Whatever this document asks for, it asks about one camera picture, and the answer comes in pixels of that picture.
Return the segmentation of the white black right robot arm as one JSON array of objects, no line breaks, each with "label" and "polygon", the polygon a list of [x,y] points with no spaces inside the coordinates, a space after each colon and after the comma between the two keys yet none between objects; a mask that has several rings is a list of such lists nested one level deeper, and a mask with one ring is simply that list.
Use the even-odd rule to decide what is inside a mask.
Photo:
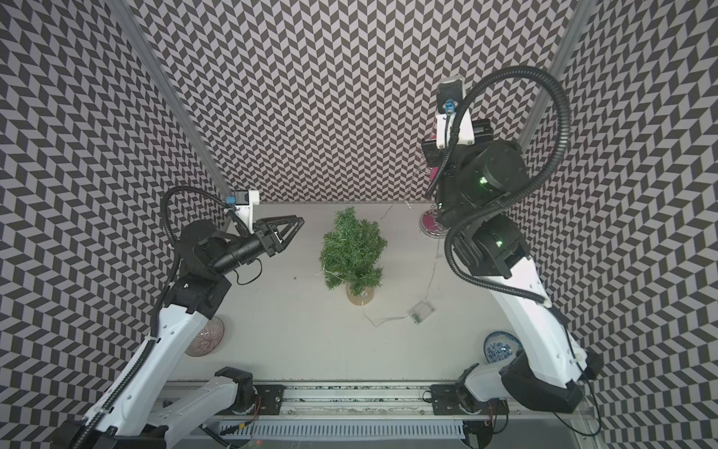
[{"label": "white black right robot arm", "polygon": [[[528,181],[520,147],[497,140],[487,120],[473,122],[437,181],[439,226],[497,201]],[[503,214],[480,218],[458,232],[452,253],[470,275],[500,286],[494,296],[522,348],[497,363],[475,364],[456,383],[459,403],[470,413],[499,398],[513,398],[536,412],[573,413],[583,400],[579,383],[596,379],[602,357],[570,336],[567,320],[541,284],[524,235]]]}]

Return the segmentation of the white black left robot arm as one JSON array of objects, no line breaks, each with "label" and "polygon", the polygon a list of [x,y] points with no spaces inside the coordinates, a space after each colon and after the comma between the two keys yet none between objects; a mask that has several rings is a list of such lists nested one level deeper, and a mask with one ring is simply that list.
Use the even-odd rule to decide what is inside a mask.
[{"label": "white black left robot arm", "polygon": [[225,367],[205,385],[159,411],[170,374],[231,289],[228,273],[284,251],[304,225],[295,215],[258,220],[241,237],[210,220],[183,228],[174,244],[179,275],[159,300],[151,332],[106,394],[80,421],[50,437],[53,448],[171,448],[217,413],[257,413],[252,374]]}]

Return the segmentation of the small green christmas tree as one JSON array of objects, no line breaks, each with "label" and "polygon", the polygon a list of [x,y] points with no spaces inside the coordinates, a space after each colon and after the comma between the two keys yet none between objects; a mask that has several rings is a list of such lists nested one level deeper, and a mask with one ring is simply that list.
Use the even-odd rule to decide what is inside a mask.
[{"label": "small green christmas tree", "polygon": [[388,242],[376,221],[360,219],[355,207],[338,211],[332,229],[323,236],[320,265],[329,290],[344,287],[356,306],[366,306],[381,286],[379,260]]}]

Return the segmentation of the clear wire string light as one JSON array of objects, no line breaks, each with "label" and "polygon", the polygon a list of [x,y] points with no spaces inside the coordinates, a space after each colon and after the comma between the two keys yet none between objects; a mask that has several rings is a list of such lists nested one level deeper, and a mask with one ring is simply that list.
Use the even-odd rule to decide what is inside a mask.
[{"label": "clear wire string light", "polygon": [[[420,230],[420,216],[429,209],[391,205],[372,213],[368,205],[360,205],[355,210],[358,218],[379,224],[388,246],[379,260],[383,279],[372,301],[366,306],[349,303],[361,311],[361,317],[374,329],[390,323],[412,322],[409,309],[422,300],[429,301],[428,293],[442,258],[441,240],[432,239]],[[344,287],[334,290],[337,289],[348,299]]]}]

